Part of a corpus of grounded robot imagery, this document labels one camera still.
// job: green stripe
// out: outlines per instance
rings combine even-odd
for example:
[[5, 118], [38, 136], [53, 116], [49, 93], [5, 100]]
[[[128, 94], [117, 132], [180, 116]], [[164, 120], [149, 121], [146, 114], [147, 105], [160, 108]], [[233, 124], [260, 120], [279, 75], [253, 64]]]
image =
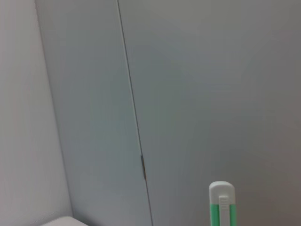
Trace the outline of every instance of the green stripe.
[[[220, 206], [210, 204], [211, 226], [220, 226]], [[230, 205], [230, 226], [236, 226], [236, 205]]]

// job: bathroom wall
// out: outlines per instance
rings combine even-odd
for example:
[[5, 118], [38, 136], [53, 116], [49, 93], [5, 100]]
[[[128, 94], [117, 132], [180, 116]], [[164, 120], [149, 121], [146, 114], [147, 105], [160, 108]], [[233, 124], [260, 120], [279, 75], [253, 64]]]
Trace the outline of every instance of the bathroom wall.
[[301, 1], [121, 0], [154, 226], [300, 223]]
[[33, 0], [0, 0], [0, 225], [71, 215]]
[[150, 226], [114, 0], [37, 0], [75, 218]]

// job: green and white object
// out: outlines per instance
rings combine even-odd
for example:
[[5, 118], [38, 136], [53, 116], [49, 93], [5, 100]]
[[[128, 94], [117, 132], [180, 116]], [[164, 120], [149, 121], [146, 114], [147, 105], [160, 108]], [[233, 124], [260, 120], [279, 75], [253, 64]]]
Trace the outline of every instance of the green and white object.
[[235, 188], [225, 181], [209, 186], [211, 226], [237, 226]]

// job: gray surface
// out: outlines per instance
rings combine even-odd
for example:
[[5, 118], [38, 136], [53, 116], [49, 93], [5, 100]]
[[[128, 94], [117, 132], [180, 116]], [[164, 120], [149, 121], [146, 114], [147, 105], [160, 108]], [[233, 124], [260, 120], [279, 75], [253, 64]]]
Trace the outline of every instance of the gray surface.
[[0, 225], [71, 216], [33, 0], [0, 0]]
[[116, 2], [37, 6], [75, 218], [150, 226]]
[[300, 223], [297, 0], [120, 1], [154, 226], [208, 226], [208, 186], [238, 223]]

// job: door hinge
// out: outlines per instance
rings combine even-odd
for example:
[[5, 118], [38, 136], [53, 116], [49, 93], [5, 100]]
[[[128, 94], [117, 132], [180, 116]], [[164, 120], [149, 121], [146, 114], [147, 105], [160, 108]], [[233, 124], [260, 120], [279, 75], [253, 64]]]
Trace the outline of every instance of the door hinge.
[[143, 176], [144, 176], [144, 179], [146, 180], [146, 172], [145, 172], [144, 158], [143, 158], [143, 155], [140, 155], [140, 156], [141, 156], [141, 163], [142, 163]]

